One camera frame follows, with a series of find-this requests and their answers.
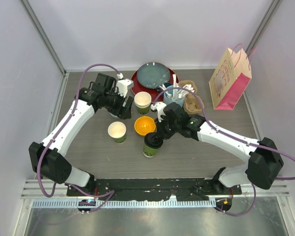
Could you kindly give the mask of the green paper cup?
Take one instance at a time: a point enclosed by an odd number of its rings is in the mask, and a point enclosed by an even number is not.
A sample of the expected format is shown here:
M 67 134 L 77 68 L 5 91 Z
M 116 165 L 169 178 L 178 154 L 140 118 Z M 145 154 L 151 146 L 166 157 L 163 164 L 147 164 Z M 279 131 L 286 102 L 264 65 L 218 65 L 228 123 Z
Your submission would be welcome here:
M 126 140 L 126 126 L 124 123 L 120 121 L 115 121 L 111 123 L 108 127 L 108 134 L 113 140 L 118 143 L 122 144 Z

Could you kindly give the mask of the pink paper gift bag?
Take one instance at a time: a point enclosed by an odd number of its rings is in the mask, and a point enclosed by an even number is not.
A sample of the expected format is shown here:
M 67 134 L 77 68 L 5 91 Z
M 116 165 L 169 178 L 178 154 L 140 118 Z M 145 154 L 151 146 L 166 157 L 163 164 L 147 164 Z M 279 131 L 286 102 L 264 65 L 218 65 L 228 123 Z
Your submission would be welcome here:
M 251 60 L 256 49 L 248 53 L 239 43 L 227 48 L 210 81 L 209 88 L 215 110 L 233 110 L 252 79 Z

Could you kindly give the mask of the black plastic coffee lid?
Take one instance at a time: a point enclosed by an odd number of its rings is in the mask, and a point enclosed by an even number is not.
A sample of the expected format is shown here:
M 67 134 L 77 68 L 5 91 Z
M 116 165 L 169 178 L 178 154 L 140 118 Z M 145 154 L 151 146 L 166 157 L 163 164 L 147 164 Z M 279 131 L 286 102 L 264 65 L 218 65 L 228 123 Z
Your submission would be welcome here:
M 163 139 L 157 136 L 156 132 L 151 132 L 145 135 L 145 145 L 152 149 L 159 149 L 163 145 Z

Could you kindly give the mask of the brown cardboard cup carrier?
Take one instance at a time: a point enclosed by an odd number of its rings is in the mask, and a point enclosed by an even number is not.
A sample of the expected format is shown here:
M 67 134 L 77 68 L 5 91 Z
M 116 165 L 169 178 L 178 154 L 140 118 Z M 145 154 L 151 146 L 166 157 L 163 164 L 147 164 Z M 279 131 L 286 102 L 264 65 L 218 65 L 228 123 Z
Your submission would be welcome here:
M 193 90 L 195 93 L 197 93 L 197 91 L 198 91 L 195 83 L 191 80 L 180 81 L 178 83 L 178 85 L 180 87 L 184 87 L 185 85 L 191 85 L 191 87 L 193 87 Z M 201 107 L 200 103 L 198 102 L 197 98 L 194 95 L 192 95 L 191 93 L 188 93 L 185 96 L 183 108 L 189 115 L 196 115 L 196 114 L 200 114 L 202 112 L 202 107 Z

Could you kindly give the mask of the stack of green paper cups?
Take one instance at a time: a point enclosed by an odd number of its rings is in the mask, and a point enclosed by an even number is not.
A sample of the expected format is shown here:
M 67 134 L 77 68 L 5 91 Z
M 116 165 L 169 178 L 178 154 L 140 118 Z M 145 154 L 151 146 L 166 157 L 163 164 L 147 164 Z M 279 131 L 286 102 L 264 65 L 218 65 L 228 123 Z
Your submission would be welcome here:
M 145 91 L 139 92 L 134 97 L 134 103 L 140 115 L 146 115 L 150 110 L 151 95 Z

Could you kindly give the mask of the green paper cup taken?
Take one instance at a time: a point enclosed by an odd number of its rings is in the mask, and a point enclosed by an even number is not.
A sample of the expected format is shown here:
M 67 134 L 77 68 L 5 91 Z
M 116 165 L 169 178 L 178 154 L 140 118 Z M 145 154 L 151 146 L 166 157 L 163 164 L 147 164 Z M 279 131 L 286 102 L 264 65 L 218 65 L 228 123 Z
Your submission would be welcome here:
M 147 158 L 153 158 L 159 151 L 159 148 L 152 148 L 147 145 L 143 147 L 143 154 Z

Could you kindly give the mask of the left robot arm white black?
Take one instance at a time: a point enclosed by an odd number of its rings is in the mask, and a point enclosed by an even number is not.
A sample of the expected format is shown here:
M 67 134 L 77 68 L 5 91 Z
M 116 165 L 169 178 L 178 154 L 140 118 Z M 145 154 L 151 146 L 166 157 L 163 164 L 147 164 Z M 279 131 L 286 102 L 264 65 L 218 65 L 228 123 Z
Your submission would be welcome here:
M 40 143 L 33 142 L 29 147 L 31 165 L 37 175 L 57 184 L 75 185 L 84 196 L 94 193 L 94 175 L 73 167 L 65 159 L 66 153 L 78 132 L 99 109 L 105 108 L 119 119 L 130 119 L 134 98 L 127 94 L 133 86 L 130 79 L 116 80 L 99 73 L 89 87 L 79 87 L 57 127 Z

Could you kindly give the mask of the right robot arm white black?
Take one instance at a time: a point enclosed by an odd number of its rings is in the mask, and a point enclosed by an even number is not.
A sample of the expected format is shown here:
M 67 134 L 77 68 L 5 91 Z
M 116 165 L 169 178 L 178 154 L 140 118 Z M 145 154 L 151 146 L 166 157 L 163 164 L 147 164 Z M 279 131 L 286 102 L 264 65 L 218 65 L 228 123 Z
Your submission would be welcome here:
M 269 138 L 259 141 L 230 132 L 203 116 L 190 116 L 176 103 L 166 105 L 157 102 L 151 110 L 157 113 L 158 139 L 167 140 L 179 133 L 185 138 L 221 148 L 244 162 L 236 167 L 222 167 L 215 174 L 212 188 L 217 194 L 224 194 L 235 185 L 248 183 L 268 190 L 284 165 L 274 141 Z

